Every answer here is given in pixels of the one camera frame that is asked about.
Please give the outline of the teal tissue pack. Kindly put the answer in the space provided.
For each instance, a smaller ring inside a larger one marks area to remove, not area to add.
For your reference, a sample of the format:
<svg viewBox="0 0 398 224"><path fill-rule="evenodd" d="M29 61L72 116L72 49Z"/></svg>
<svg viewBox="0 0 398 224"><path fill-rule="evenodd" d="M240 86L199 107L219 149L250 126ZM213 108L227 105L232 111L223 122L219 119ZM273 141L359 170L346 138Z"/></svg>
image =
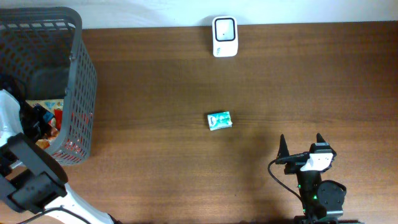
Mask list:
<svg viewBox="0 0 398 224"><path fill-rule="evenodd" d="M229 111L208 114L207 120L210 131L231 128L233 125Z"/></svg>

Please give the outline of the red candy bag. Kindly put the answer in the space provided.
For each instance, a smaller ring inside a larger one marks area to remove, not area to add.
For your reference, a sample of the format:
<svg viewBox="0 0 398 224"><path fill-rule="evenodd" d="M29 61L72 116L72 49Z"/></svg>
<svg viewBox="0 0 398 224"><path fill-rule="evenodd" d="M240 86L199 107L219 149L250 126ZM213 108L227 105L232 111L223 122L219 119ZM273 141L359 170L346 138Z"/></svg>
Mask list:
<svg viewBox="0 0 398 224"><path fill-rule="evenodd" d="M63 116L63 110L61 109L54 109L54 115L55 115L55 120L56 120L56 128L58 130L61 130L62 127L62 116Z"/></svg>

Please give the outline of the orange tissue pack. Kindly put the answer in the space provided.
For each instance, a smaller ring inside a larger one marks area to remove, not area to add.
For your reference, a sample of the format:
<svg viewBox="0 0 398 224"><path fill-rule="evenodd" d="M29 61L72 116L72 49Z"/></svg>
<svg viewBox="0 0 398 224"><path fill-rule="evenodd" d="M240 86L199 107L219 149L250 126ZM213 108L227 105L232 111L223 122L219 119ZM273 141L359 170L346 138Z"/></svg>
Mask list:
<svg viewBox="0 0 398 224"><path fill-rule="evenodd" d="M59 130L53 126L50 126L46 132L47 139L55 139L59 135Z"/></svg>

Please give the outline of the yellow snack bag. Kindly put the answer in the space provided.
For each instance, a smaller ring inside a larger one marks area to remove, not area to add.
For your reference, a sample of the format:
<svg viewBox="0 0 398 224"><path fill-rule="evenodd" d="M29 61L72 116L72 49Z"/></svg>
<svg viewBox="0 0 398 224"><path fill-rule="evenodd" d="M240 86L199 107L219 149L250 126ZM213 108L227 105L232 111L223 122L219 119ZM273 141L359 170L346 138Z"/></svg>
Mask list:
<svg viewBox="0 0 398 224"><path fill-rule="evenodd" d="M40 137L35 143L41 149L46 149L56 139L47 139L46 132L49 130L50 126L56 128L54 109L63 110L63 99L27 100L27 104L30 105L39 116Z"/></svg>

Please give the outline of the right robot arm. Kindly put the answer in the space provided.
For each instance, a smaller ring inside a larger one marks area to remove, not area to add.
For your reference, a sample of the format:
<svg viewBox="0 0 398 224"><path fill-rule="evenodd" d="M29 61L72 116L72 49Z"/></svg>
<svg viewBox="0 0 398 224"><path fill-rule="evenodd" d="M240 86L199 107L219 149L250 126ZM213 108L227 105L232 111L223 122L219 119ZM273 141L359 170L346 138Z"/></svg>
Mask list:
<svg viewBox="0 0 398 224"><path fill-rule="evenodd" d="M346 187L321 177L331 168L335 157L335 150L319 133L310 149L299 154L289 153L281 135L275 163L285 166L284 174L297 177L298 197L303 207L303 215L294 217L294 223L338 223L343 215Z"/></svg>

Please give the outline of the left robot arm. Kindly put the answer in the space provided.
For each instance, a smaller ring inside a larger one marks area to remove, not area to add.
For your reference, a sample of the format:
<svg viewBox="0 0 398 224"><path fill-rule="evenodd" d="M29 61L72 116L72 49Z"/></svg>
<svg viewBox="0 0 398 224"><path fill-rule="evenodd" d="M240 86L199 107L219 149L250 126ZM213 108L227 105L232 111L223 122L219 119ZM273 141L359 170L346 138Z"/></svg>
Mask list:
<svg viewBox="0 0 398 224"><path fill-rule="evenodd" d="M82 199L61 165L36 143L53 127L41 109L29 105L16 79L1 75L1 201L16 212L62 223L117 223Z"/></svg>

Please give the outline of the white barcode scanner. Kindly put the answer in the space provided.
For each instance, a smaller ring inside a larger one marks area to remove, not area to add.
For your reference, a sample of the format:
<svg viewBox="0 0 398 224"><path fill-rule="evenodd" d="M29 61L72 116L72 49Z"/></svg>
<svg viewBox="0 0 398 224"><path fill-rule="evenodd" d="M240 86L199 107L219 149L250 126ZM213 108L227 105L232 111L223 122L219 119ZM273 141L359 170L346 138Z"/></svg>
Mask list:
<svg viewBox="0 0 398 224"><path fill-rule="evenodd" d="M213 56L234 57L238 53L238 25L232 16L218 16L212 20Z"/></svg>

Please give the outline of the dark grey plastic basket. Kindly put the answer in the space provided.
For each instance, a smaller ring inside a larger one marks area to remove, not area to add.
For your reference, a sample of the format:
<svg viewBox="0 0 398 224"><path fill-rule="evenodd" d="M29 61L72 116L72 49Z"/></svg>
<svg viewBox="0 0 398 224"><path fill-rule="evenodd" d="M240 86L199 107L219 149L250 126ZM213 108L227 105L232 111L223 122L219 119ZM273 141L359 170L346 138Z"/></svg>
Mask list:
<svg viewBox="0 0 398 224"><path fill-rule="evenodd" d="M1 75L26 100L63 100L60 134L46 148L61 165L90 156L97 74L69 7L1 9Z"/></svg>

